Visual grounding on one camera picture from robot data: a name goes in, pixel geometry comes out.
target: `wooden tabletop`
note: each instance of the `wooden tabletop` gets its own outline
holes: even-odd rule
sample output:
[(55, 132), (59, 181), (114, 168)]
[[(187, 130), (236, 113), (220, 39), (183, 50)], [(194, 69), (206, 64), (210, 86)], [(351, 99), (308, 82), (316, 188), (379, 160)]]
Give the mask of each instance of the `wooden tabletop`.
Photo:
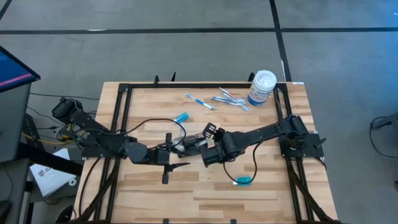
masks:
[[(118, 85), (117, 82), (104, 83), (99, 101), (96, 120), (107, 128), (111, 126)], [(307, 129), (313, 131), (315, 127), (304, 85), (288, 83), (287, 86), (293, 114), (301, 116)], [(228, 91), (233, 95), (246, 97), (249, 89), (237, 88)], [(185, 92), (215, 106), (216, 110), (209, 110), (186, 98)], [(237, 106), (210, 100), (212, 96), (220, 95), (219, 89), (216, 88), (133, 89), (127, 129), (148, 118), (174, 119), (183, 112), (190, 116), (183, 124), (187, 134), (202, 132), (208, 122), (228, 131), (250, 131), (277, 121), (273, 95), (263, 107), (250, 106), (247, 112)], [(121, 106), (117, 129), (120, 127), (123, 107), (124, 103)], [(148, 146), (155, 146), (164, 142), (167, 132), (173, 133), (175, 138), (180, 134), (175, 124), (154, 121), (146, 123), (130, 135)], [(253, 148), (247, 148), (245, 154), (239, 156), (235, 162), (227, 164), (227, 169), (233, 177), (253, 175)], [(231, 219), (237, 219), (238, 223), (295, 223), (287, 168), (280, 155), (278, 140), (272, 139), (263, 143), (256, 151), (256, 159), (259, 171), (257, 177), (252, 185), (244, 187), (233, 185), (221, 164), (205, 168), (200, 155), (183, 159), (171, 155), (170, 163), (192, 164), (170, 173), (168, 185), (161, 183), (163, 167), (134, 165), (129, 159), (122, 160), (112, 222), (161, 223), (164, 218), (169, 218), (172, 223), (229, 223)], [(95, 159), (89, 159), (85, 162), (82, 180), (86, 178), (94, 161)], [(102, 167), (103, 159), (93, 169), (88, 180), (83, 196), (83, 210), (98, 192)], [(326, 214), (337, 219), (325, 168), (315, 159), (304, 159), (304, 168), (310, 193)], [(299, 195), (302, 216), (306, 218), (302, 196)], [(76, 211), (78, 199), (77, 197), (75, 202)], [(101, 211), (102, 218), (107, 202), (106, 195)]]

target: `concrete floor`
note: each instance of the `concrete floor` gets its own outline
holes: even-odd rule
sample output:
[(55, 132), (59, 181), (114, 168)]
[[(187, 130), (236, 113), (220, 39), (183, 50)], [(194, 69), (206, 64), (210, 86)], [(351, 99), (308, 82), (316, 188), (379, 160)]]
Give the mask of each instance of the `concrete floor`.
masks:
[[(0, 0), (0, 7), (5, 3)], [(393, 0), (276, 0), (281, 28), (398, 27)], [(0, 30), (273, 27), (267, 0), (13, 0)], [(293, 81), (305, 82), (325, 143), (339, 219), (396, 223), (398, 160), (377, 154), (369, 122), (398, 111), (398, 33), (283, 33)], [(32, 91), (99, 97), (106, 81), (246, 80), (272, 70), (284, 80), (275, 33), (0, 35), (0, 44), (42, 76)], [(50, 114), (56, 98), (31, 96)], [(96, 101), (82, 100), (87, 111)], [(34, 117), (40, 127), (51, 121)], [(377, 147), (398, 156), (391, 128), (374, 133)], [(38, 203), (33, 223), (53, 221), (63, 205)]]

